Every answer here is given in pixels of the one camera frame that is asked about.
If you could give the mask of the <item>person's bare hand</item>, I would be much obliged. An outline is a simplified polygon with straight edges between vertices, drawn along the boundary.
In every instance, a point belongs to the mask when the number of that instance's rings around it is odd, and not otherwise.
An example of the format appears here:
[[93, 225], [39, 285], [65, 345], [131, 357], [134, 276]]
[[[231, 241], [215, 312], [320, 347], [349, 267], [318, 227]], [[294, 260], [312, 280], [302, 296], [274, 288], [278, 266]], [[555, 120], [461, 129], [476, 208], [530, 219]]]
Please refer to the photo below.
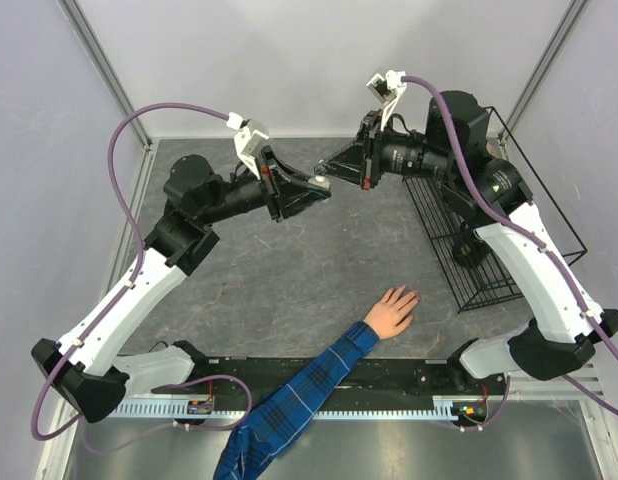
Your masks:
[[413, 321], [413, 310], [419, 303], [418, 293], [405, 285], [388, 289], [371, 308], [363, 322], [380, 340], [400, 335]]

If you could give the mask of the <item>blue plaid sleeved forearm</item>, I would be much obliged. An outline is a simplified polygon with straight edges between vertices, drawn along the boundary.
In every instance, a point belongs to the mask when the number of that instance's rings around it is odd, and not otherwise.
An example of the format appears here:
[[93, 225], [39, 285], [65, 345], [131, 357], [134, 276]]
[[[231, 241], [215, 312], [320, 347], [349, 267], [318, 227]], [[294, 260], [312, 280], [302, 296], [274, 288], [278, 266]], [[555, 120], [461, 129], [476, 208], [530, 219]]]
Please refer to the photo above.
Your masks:
[[231, 431], [213, 477], [258, 478], [301, 437], [335, 388], [378, 341], [370, 326], [354, 323]]

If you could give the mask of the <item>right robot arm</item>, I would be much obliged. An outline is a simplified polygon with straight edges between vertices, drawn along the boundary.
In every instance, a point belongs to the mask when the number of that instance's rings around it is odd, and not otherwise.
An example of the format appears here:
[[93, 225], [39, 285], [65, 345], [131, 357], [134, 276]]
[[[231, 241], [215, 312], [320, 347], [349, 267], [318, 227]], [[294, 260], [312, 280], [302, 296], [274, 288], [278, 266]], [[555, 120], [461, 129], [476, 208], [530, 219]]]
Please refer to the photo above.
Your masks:
[[463, 163], [449, 142], [441, 108], [430, 101], [424, 132], [397, 131], [396, 114], [371, 110], [354, 139], [315, 171], [364, 190], [385, 173], [433, 180], [461, 221], [455, 262], [472, 268], [492, 252], [520, 289], [532, 319], [518, 330], [458, 349], [458, 362], [446, 371], [454, 391], [470, 393], [483, 378], [508, 371], [538, 380], [574, 372], [592, 359], [597, 343], [618, 332], [618, 310], [601, 307], [585, 291], [557, 251], [520, 172], [488, 152], [490, 111], [466, 92], [444, 91], [441, 97]]

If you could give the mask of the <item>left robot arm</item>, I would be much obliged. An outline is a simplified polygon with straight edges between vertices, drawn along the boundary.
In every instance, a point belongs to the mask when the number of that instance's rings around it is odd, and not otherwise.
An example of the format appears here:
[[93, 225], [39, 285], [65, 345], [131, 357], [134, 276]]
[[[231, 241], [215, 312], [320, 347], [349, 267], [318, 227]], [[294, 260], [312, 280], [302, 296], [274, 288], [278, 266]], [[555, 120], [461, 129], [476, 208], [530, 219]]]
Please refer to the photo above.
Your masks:
[[325, 176], [298, 171], [265, 146], [255, 169], [231, 181], [201, 155], [181, 157], [164, 192], [164, 214], [143, 239], [126, 276], [60, 340], [42, 339], [32, 349], [55, 391], [90, 423], [105, 419], [126, 398], [155, 388], [178, 385], [197, 393], [207, 385], [209, 371], [186, 341], [152, 353], [119, 352], [158, 303], [210, 254], [219, 241], [213, 224], [259, 208], [280, 222], [328, 199], [331, 187]]

